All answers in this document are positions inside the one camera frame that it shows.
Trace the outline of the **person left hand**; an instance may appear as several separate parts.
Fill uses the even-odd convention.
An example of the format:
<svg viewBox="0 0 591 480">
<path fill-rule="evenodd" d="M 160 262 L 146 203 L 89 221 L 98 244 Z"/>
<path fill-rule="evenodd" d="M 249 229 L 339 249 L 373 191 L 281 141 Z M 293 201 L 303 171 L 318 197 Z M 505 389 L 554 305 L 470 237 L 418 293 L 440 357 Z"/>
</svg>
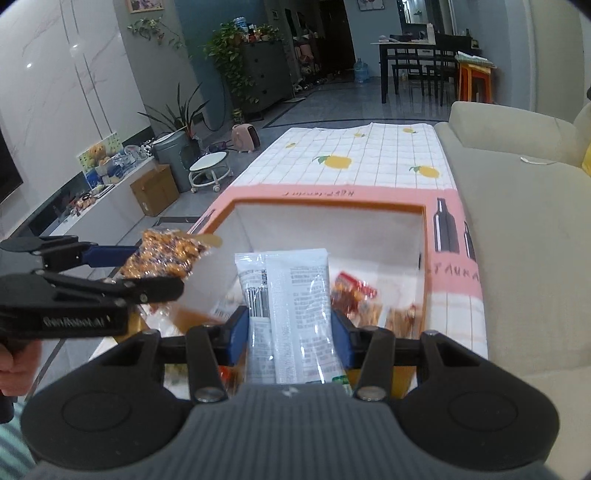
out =
<svg viewBox="0 0 591 480">
<path fill-rule="evenodd" d="M 11 353 L 4 345 L 0 354 L 0 388 L 4 396 L 22 396 L 31 388 L 40 365 L 42 342 L 28 343 L 22 350 Z"/>
</svg>

